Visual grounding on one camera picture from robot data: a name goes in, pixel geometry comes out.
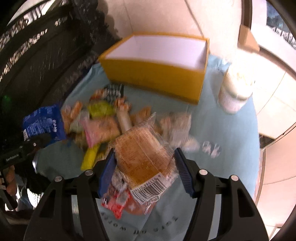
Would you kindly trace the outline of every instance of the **metal screw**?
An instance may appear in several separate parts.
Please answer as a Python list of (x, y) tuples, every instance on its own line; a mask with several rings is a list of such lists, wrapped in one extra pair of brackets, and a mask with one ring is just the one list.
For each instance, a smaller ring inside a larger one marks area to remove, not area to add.
[(237, 176), (237, 175), (232, 175), (231, 176), (231, 180), (233, 180), (233, 181), (238, 181), (239, 180), (239, 177)]
[(57, 176), (57, 177), (55, 177), (55, 182), (60, 182), (61, 180), (63, 180), (63, 178), (61, 177), (61, 176)]
[(199, 173), (203, 176), (207, 175), (207, 170), (205, 169), (200, 169)]
[(86, 176), (91, 176), (91, 175), (93, 175), (93, 173), (94, 173), (93, 170), (86, 170), (85, 171)]

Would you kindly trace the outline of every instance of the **white lid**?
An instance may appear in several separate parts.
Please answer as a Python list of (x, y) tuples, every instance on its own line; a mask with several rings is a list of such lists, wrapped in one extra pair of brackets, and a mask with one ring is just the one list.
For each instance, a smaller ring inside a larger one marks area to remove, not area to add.
[(253, 93), (254, 79), (246, 74), (243, 66), (232, 64), (226, 71), (222, 84), (232, 95), (247, 99)]

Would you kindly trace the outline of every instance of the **pink snack package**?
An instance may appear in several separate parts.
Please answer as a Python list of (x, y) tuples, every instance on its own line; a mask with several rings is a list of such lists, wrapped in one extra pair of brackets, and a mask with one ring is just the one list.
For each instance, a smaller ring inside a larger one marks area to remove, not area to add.
[(117, 123), (112, 116), (94, 120), (84, 119), (82, 125), (89, 148), (93, 148), (98, 143), (111, 141), (120, 135)]

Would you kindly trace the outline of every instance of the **light blue tablecloth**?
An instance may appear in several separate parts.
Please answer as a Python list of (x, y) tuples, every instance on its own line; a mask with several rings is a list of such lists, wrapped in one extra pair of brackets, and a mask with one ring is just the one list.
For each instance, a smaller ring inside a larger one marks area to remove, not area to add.
[[(217, 96), (223, 73), (229, 64), (215, 56), (209, 56), (206, 76), (198, 105), (190, 105), (149, 91), (129, 86), (124, 95), (132, 103), (132, 112), (151, 105), (152, 112), (192, 113), (190, 134), (201, 144), (197, 153), (185, 153), (200, 168), (215, 176), (228, 178), (236, 174), (251, 196), (255, 191), (259, 169), (259, 136), (257, 118), (252, 98), (235, 115), (226, 114), (217, 105)], [(96, 89), (109, 83), (100, 64), (94, 65), (85, 78), (68, 96), (64, 104), (73, 105), (76, 100), (87, 103)], [(81, 173), (82, 153), (73, 144), (62, 142), (50, 145), (38, 153), (37, 171), (53, 179), (57, 174), (70, 178)], [(134, 216), (126, 212), (120, 220), (99, 204), (104, 226), (111, 241), (130, 240), (183, 240), (194, 210), (196, 200), (186, 194), (180, 178), (162, 195), (150, 215)], [(210, 237), (217, 234), (221, 197), (216, 196), (215, 211)], [(77, 198), (73, 196), (73, 212), (78, 213)], [(75, 225), (81, 232), (78, 215)]]

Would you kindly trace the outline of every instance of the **cardboard box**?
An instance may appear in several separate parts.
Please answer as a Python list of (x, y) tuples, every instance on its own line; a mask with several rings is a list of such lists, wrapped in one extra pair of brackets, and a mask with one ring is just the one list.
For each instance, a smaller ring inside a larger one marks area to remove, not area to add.
[(105, 51), (99, 61), (113, 82), (135, 85), (197, 104), (209, 39), (167, 33), (135, 33)]

